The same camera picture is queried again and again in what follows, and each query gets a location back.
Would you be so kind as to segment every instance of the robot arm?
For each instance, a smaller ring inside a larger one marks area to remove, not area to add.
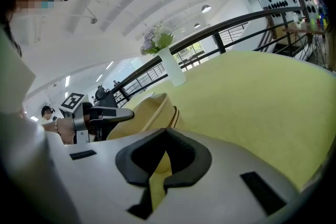
[[[73,129],[75,130],[77,144],[89,143],[89,130],[87,129],[84,115],[90,115],[90,125],[97,133],[98,141],[118,122],[127,121],[134,117],[130,109],[107,108],[103,106],[94,106],[88,102],[87,95],[72,93],[60,106],[63,116],[72,117]]]

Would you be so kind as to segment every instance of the black strip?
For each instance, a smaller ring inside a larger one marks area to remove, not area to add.
[[[70,154],[70,157],[73,159],[73,160],[76,160],[76,159],[83,159],[83,158],[87,158],[87,157],[90,157],[92,155],[96,155],[97,153],[93,150],[89,150],[89,151],[83,151],[83,152],[78,152],[78,153],[71,153]]]
[[[240,175],[240,177],[267,215],[272,215],[286,205],[256,172],[245,173]]]
[[[153,212],[153,206],[149,184],[142,194],[140,203],[131,206],[130,209],[127,210],[127,212],[142,219],[147,219],[150,216],[150,214]]]

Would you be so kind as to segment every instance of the flowers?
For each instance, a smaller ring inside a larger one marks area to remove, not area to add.
[[[144,43],[140,48],[142,55],[156,54],[160,50],[170,46],[174,35],[168,29],[162,29],[161,25],[155,26],[144,36]]]

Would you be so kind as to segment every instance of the white shirt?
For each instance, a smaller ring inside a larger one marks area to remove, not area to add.
[[[47,124],[47,123],[49,123],[49,122],[52,122],[52,120],[51,120],[51,119],[50,119],[50,120],[47,120],[47,119],[45,119],[44,117],[42,117],[41,125]]]

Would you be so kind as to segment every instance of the handrail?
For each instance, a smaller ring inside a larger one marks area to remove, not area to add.
[[[262,10],[260,12],[254,12],[254,13],[249,13],[246,15],[242,15],[236,18],[232,18],[230,20],[227,20],[225,22],[219,23],[217,25],[211,26],[209,28],[206,28],[198,33],[196,33],[193,36],[187,37],[186,39],[178,42],[177,44],[175,44],[174,46],[172,46],[170,48],[171,54],[175,54],[187,47],[189,47],[190,45],[204,39],[207,38],[213,34],[216,34],[220,31],[223,30],[227,30],[231,27],[237,26],[239,24],[243,24],[246,22],[249,22],[251,20],[255,20],[255,19],[259,19],[259,18],[263,18],[266,16],[271,16],[274,14],[281,14],[281,13],[286,13],[286,12],[294,12],[294,11],[298,11],[298,10],[303,10],[302,7],[286,7],[286,8],[275,8],[275,9],[267,9],[267,10]],[[242,41],[241,39],[236,40],[230,44],[228,44],[229,46],[232,46],[233,43],[237,42],[237,41]],[[133,80],[135,80],[137,77],[139,77],[140,75],[144,74],[147,70],[153,68],[154,66],[156,66],[157,64],[159,64],[161,62],[161,58],[159,56],[154,57],[153,59],[151,59],[150,61],[148,61],[147,63],[145,63],[143,66],[141,66],[139,69],[137,69],[134,73],[130,74],[128,77],[126,77],[123,81],[121,81],[116,87],[114,87],[112,89],[112,92],[115,93],[118,90],[121,90],[124,86],[126,86],[127,84],[129,84],[130,82],[132,82]]]

